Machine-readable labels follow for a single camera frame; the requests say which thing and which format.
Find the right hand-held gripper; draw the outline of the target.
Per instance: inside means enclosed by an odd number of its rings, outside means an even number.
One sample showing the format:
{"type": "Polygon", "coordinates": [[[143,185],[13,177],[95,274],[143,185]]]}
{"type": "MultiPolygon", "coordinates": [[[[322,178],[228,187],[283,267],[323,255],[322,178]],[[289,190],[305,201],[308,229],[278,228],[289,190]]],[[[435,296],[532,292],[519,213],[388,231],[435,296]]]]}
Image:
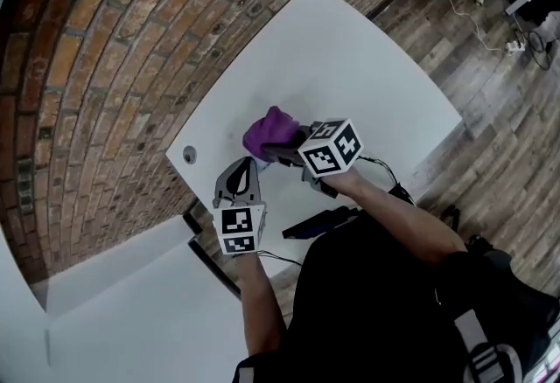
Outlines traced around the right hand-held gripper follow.
{"type": "Polygon", "coordinates": [[[302,167],[311,187],[336,198],[338,192],[322,178],[347,172],[364,149],[354,124],[349,118],[321,122],[297,149],[283,144],[265,143],[262,152],[266,160],[287,167],[302,167]]]}

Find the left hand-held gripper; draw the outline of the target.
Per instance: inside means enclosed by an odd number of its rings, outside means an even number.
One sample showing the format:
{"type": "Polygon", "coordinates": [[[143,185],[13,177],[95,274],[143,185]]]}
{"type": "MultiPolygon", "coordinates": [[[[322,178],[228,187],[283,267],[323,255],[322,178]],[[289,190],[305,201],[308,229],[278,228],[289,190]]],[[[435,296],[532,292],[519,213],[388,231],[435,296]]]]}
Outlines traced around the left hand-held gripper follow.
{"type": "Polygon", "coordinates": [[[212,211],[213,225],[224,255],[256,253],[262,238],[267,213],[266,204],[248,204],[260,199],[257,164],[243,157],[229,165],[216,179],[212,211]]]}

